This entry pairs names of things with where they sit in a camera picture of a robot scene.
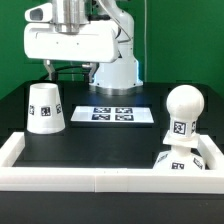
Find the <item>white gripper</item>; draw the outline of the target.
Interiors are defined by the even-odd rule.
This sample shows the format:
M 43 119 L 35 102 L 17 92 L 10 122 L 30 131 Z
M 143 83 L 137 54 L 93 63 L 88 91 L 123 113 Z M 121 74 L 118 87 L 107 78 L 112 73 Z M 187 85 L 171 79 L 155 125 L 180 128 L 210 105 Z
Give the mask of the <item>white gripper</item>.
M 119 56 L 119 28 L 108 17 L 88 17 L 84 4 L 42 4 L 25 12 L 24 52 L 42 59 L 49 79 L 50 60 L 111 63 Z M 99 63 L 90 63 L 89 82 Z

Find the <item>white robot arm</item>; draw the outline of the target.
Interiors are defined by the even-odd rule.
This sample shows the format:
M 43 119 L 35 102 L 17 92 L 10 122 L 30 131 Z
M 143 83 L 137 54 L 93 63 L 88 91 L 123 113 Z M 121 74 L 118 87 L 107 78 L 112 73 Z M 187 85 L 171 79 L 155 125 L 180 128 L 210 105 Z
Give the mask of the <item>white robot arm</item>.
M 77 61 L 91 90 L 126 95 L 142 88 L 133 53 L 134 20 L 116 0 L 49 0 L 25 12 L 24 51 L 55 80 L 54 61 Z

